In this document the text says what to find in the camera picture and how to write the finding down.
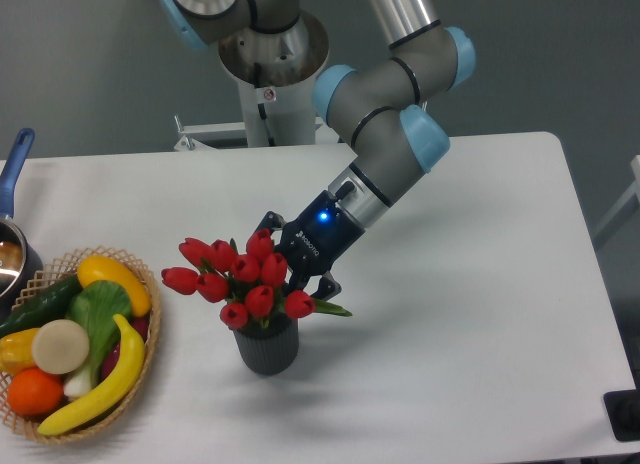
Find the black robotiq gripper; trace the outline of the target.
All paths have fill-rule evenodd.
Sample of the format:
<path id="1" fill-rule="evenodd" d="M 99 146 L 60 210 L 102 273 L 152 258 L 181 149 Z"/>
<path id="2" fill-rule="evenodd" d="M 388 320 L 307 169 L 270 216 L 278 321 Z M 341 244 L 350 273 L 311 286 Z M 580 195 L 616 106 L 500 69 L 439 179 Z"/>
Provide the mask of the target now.
<path id="1" fill-rule="evenodd" d="M 336 195 L 323 191 L 293 221 L 275 211 L 265 213 L 255 232 L 281 231 L 275 250 L 286 260 L 291 277 L 288 293 L 301 290 L 314 299 L 331 300 L 342 286 L 330 270 L 334 262 L 363 234 L 364 228 L 340 207 L 352 189 Z"/>

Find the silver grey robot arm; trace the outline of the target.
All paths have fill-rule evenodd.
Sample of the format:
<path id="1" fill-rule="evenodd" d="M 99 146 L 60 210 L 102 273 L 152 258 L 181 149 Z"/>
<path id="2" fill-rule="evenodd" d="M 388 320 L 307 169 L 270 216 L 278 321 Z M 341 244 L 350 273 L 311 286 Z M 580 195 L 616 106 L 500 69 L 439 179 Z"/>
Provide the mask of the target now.
<path id="1" fill-rule="evenodd" d="M 472 75 L 471 40 L 443 26 L 431 0 L 369 0 L 390 56 L 360 72 L 328 64 L 327 33 L 300 0 L 159 1 L 187 46 L 217 46 L 237 84 L 249 146 L 311 144 L 323 121 L 355 152 L 296 219 L 262 220 L 281 234 L 287 290 L 317 278 L 316 297 L 335 296 L 334 262 L 448 151 L 424 106 Z"/>

